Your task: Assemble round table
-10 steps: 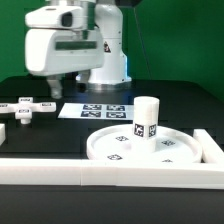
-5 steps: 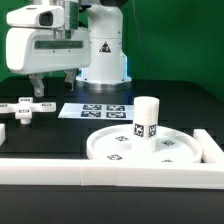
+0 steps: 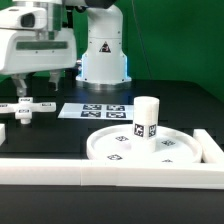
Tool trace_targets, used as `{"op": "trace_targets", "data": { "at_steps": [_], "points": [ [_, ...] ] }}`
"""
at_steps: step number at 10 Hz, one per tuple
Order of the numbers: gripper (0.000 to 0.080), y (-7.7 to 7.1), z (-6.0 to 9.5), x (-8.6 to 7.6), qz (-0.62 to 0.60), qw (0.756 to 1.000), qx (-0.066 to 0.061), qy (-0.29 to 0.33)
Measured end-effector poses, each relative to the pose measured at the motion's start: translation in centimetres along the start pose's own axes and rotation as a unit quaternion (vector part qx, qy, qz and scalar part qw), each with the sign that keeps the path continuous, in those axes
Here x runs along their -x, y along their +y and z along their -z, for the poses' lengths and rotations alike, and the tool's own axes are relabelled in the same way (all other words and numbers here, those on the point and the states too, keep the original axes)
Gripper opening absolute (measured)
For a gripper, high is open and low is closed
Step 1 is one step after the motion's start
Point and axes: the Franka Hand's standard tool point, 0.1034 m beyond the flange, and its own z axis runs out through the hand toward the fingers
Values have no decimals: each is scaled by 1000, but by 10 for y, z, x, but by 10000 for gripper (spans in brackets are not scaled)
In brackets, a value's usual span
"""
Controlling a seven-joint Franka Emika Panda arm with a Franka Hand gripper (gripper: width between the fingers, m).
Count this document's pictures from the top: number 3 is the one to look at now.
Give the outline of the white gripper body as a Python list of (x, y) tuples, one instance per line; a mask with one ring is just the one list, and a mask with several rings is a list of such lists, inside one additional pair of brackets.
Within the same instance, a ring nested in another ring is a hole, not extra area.
[(34, 31), (0, 30), (0, 74), (71, 68), (76, 60), (71, 29), (63, 28), (54, 40), (37, 40)]

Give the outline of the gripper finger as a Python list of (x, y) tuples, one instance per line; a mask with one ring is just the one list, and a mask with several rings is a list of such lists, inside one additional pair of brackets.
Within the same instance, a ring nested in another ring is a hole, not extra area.
[(12, 81), (16, 87), (17, 96), (25, 97), (27, 94), (27, 85), (25, 83), (26, 76), (24, 74), (14, 74)]
[(50, 72), (49, 78), (49, 86), (54, 89), (55, 91), (58, 90), (59, 81), (61, 78), (61, 71), (60, 70), (52, 70)]

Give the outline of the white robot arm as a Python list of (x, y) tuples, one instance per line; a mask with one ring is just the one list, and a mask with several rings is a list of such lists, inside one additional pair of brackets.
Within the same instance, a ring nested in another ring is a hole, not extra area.
[[(122, 51), (123, 15), (116, 0), (12, 0), (0, 10), (0, 74), (9, 75), (24, 97), (25, 77), (48, 71), (56, 85), (61, 72), (81, 64), (77, 81), (94, 89), (114, 89), (131, 81)], [(73, 27), (63, 13), (84, 9), (88, 48), (77, 57)]]

